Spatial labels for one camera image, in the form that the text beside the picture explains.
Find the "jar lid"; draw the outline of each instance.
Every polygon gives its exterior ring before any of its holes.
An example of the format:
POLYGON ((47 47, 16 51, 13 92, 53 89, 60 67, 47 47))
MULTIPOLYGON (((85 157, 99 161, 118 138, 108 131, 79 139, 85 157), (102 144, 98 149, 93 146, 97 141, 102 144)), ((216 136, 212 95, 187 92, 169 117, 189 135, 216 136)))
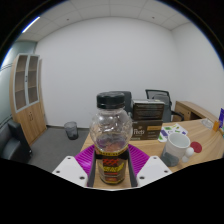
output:
POLYGON ((101 109, 123 108, 124 101, 124 94, 120 92, 103 92, 97 95, 97 107, 101 109))

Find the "bottle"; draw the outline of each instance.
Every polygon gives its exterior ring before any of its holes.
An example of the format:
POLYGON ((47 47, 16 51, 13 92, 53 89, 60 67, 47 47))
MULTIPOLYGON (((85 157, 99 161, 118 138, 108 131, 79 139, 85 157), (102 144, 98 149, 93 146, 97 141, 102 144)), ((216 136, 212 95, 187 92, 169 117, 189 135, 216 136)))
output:
POLYGON ((124 110, 124 94, 103 92, 97 95, 97 114, 90 124, 100 178, 107 184, 118 184, 125 178, 128 142, 132 120, 124 110))

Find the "office chair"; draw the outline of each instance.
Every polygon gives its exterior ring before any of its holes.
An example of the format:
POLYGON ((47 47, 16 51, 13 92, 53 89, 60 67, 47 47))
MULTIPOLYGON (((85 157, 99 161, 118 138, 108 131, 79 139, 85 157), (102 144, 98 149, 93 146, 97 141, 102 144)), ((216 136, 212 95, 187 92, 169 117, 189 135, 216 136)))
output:
POLYGON ((132 115, 132 108, 131 108, 132 94, 131 94, 131 92, 130 91, 110 91, 110 92, 118 92, 118 93, 124 94, 124 100, 125 100, 124 110, 131 117, 131 115, 132 115))
POLYGON ((152 89, 146 89, 145 91, 147 99, 157 99, 165 103, 163 111, 163 122, 171 122, 172 115, 179 116, 181 121, 184 120, 184 116, 182 114, 171 110, 172 102, 170 100, 170 94, 168 91, 152 89))
POLYGON ((19 123, 9 120, 0 129, 0 158, 28 163, 32 150, 19 123))

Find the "cup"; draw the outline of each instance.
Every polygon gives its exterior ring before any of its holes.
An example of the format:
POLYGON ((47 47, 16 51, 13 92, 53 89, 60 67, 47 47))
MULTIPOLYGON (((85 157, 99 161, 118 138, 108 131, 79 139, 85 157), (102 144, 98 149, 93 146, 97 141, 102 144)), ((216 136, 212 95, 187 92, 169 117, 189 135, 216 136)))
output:
POLYGON ((188 162, 189 157, 194 153, 190 143, 191 141, 186 135, 180 133, 170 134, 160 157, 161 160, 167 166, 176 166, 180 159, 183 162, 188 162))

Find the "box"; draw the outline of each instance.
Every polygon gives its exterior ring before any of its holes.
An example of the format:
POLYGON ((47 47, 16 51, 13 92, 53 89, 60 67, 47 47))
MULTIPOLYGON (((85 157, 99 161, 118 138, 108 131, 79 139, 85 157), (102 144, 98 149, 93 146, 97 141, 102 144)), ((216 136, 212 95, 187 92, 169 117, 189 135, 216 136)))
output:
POLYGON ((160 100, 132 99, 132 119, 133 120, 162 120, 165 103, 160 100))
POLYGON ((133 120, 133 135, 131 140, 157 140, 162 124, 162 120, 133 120))

